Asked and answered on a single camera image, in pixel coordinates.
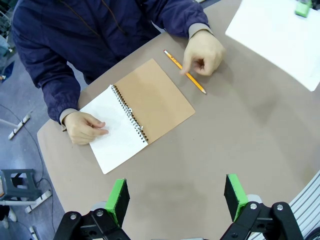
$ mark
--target table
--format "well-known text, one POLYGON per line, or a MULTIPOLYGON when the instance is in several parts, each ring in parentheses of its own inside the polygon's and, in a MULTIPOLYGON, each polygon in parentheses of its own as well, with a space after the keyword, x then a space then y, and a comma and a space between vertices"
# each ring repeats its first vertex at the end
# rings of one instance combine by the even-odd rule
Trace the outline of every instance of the table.
POLYGON ((89 145, 73 145, 49 120, 38 140, 63 209, 86 214, 108 199, 116 179, 131 196, 123 229, 133 240, 219 239, 231 224, 223 196, 226 174, 237 173, 247 194, 268 206, 290 202, 320 169, 320 95, 225 36, 240 4, 205 9, 224 62, 211 77, 192 73, 202 94, 163 53, 183 60, 185 39, 163 33, 88 86, 82 108, 109 84, 154 58, 196 113, 136 156, 103 175, 89 145))

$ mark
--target hand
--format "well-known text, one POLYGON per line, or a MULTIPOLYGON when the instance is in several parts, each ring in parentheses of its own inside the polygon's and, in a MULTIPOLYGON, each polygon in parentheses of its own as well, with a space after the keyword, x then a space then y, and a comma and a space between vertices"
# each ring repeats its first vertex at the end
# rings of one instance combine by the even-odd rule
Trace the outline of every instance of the hand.
POLYGON ((190 71, 194 62, 194 71, 210 76, 220 65, 226 50, 224 46, 207 30, 196 32, 189 40, 184 51, 181 74, 190 71))
POLYGON ((72 112, 65 116, 63 123, 74 144, 85 145, 95 140, 96 137, 108 133, 108 130, 101 129, 106 125, 105 122, 85 112, 72 112))

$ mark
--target gray floor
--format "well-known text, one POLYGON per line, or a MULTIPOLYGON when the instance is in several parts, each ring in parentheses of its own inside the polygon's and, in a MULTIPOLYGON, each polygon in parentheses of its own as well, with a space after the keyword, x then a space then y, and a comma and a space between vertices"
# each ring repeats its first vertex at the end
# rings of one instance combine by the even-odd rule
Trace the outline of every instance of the gray floor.
MULTIPOLYGON (((202 3, 202 6, 205 8, 215 2, 218 0, 207 0, 202 3)), ((12 61, 15 61, 12 76, 0 84, 0 104, 10 109, 19 119, 31 113, 31 119, 12 140, 8 140, 7 137, 13 129, 0 123, 0 169, 35 169, 34 178, 37 182, 42 176, 41 158, 36 147, 38 144, 37 132, 49 119, 47 107, 43 100, 42 91, 33 85, 17 54, 10 59, 7 65, 12 61)), ((74 74, 80 82, 81 88, 85 88, 86 84, 82 73, 74 69, 74 74)), ((0 119, 15 124, 19 122, 10 111, 2 106, 0 106, 0 119)), ((43 177, 50 181, 45 165, 43 177)), ((42 192, 51 189, 45 180, 41 181, 39 188, 42 192)), ((0 223, 0 240, 29 240, 31 235, 26 227, 30 226, 34 227, 39 240, 52 240, 54 237, 53 226, 57 230, 64 214, 54 189, 53 198, 51 197, 29 214, 25 213, 24 207, 14 207, 13 209, 20 223, 10 222, 9 229, 4 229, 0 223)))

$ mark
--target person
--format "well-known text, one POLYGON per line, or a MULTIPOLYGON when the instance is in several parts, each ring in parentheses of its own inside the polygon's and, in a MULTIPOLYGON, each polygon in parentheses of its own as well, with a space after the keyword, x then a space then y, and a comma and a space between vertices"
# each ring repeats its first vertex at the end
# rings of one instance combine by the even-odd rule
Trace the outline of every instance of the person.
POLYGON ((9 228, 8 218, 12 222, 17 221, 17 216, 15 212, 11 209, 11 207, 0 205, 0 221, 2 221, 2 224, 5 229, 9 228))
POLYGON ((105 135, 104 122, 78 110, 80 85, 67 61, 87 84, 165 29, 189 37, 183 58, 186 73, 209 76, 225 49, 194 0, 20 0, 12 36, 34 85, 42 88, 48 115, 62 124, 73 143, 105 135))

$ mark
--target screw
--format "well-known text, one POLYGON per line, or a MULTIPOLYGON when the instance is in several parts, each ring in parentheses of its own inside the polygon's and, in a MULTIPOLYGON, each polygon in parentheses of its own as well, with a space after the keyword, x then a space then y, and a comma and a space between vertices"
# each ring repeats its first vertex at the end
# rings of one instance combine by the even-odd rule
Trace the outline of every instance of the screw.
POLYGON ((75 215, 74 213, 70 216, 71 220, 75 220, 77 218, 77 215, 75 215))
POLYGON ((98 217, 101 217, 103 214, 104 214, 104 212, 101 211, 101 210, 99 210, 99 211, 96 212, 96 215, 97 215, 98 217))
POLYGON ((282 206, 281 204, 279 204, 278 206, 276 206, 276 209, 278 209, 279 211, 282 211, 284 209, 284 206, 282 206))
POLYGON ((251 203, 251 205, 250 205, 250 208, 251 208, 252 210, 255 210, 257 207, 258 207, 258 206, 257 206, 257 204, 255 204, 255 203, 251 203))

